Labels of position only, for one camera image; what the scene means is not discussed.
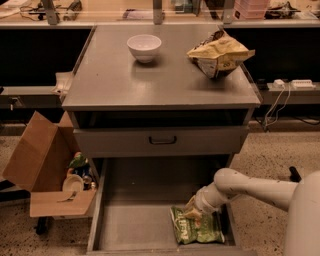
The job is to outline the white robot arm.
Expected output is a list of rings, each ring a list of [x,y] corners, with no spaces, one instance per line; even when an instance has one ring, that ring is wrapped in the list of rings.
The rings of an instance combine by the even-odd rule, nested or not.
[[[185,216],[200,219],[239,195],[248,195],[288,213],[283,256],[320,256],[320,172],[299,182],[246,176],[219,169],[185,206]]]

